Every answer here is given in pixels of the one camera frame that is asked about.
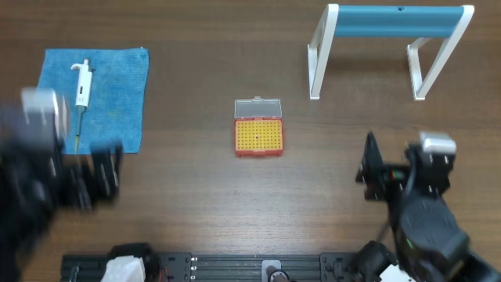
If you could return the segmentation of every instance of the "blue panel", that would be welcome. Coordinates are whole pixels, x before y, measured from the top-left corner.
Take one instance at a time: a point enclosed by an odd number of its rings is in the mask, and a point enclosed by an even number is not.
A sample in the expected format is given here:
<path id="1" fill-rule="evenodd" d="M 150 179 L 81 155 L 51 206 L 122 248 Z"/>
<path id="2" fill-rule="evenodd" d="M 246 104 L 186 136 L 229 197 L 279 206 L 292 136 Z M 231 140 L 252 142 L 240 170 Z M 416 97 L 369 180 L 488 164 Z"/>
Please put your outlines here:
<path id="1" fill-rule="evenodd" d="M 335 37 L 447 38 L 463 7 L 340 5 Z"/>

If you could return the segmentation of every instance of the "transparent plastic lid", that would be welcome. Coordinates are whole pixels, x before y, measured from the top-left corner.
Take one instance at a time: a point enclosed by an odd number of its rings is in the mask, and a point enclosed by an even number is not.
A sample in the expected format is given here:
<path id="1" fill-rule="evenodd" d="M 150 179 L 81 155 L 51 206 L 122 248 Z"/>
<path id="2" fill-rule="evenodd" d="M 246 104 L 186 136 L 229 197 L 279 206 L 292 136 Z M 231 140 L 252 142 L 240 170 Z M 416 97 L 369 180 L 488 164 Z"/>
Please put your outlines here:
<path id="1" fill-rule="evenodd" d="M 235 100 L 235 118 L 281 118 L 282 106 L 280 99 L 254 99 Z"/>

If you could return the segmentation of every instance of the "blue absorbent pad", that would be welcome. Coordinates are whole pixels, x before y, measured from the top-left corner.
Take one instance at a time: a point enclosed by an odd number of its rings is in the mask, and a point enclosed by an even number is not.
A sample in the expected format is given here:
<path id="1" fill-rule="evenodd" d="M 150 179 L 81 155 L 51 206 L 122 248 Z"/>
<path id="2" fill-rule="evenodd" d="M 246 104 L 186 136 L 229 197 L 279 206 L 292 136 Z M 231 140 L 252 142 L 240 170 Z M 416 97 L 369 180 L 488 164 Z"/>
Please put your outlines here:
<path id="1" fill-rule="evenodd" d="M 150 55 L 147 49 L 49 49 L 41 69 L 39 88 L 51 88 L 67 98 L 70 133 L 66 154 L 74 154 L 78 115 L 75 99 L 79 70 L 74 63 L 89 59 L 93 69 L 90 103 L 81 122 L 79 154 L 91 144 L 121 140 L 125 153 L 138 153 L 142 138 L 142 104 Z"/>

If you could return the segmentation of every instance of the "wooden table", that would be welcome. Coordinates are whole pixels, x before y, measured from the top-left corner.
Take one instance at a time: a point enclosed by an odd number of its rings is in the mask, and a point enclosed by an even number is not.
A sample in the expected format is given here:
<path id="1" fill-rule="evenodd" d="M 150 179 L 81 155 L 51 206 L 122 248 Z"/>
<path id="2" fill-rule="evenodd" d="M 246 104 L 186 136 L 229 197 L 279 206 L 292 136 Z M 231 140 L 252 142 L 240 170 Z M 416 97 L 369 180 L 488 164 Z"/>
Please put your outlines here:
<path id="1" fill-rule="evenodd" d="M 499 1 L 469 2 L 474 18 L 425 101 L 413 101 L 411 38 L 342 38 L 314 103 L 306 45 L 327 1 L 0 2 L 3 99 L 37 84 L 44 49 L 150 51 L 142 147 L 124 159 L 117 203 L 91 215 L 60 212 L 26 281 L 58 280 L 64 253 L 136 241 L 199 254 L 357 251 L 387 217 L 354 182 L 369 130 L 387 161 L 400 161 L 419 130 L 454 138 L 445 199 L 473 248 L 501 269 Z M 423 68 L 438 47 L 420 50 Z M 233 103 L 254 96 L 282 100 L 283 157 L 235 157 Z"/>

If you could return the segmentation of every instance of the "white stand leg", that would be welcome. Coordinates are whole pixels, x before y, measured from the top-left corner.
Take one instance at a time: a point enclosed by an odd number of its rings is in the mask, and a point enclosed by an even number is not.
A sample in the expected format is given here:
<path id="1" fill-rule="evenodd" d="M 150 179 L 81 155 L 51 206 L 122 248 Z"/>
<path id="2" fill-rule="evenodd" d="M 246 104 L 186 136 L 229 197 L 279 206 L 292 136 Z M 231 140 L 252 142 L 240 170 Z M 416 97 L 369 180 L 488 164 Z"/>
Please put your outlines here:
<path id="1" fill-rule="evenodd" d="M 457 42 L 461 39 L 461 36 L 463 36 L 464 31 L 467 29 L 474 13 L 474 7 L 472 5 L 464 5 L 463 8 L 464 12 L 460 21 L 454 28 L 451 37 L 444 39 L 442 46 L 438 51 L 438 55 L 424 81 L 421 76 L 420 59 L 417 50 L 419 47 L 428 42 L 430 38 L 418 38 L 413 44 L 407 45 L 410 78 L 413 84 L 413 94 L 415 100 L 424 100 L 438 74 L 440 74 L 440 71 L 444 67 L 445 62 L 447 62 L 447 59 L 456 47 Z"/>
<path id="2" fill-rule="evenodd" d="M 313 39 L 310 44 L 308 44 L 310 99 L 320 99 L 320 87 L 322 87 L 323 75 L 326 72 L 330 46 L 332 45 L 334 31 L 336 30 L 338 13 L 338 4 L 327 5 L 315 29 Z"/>

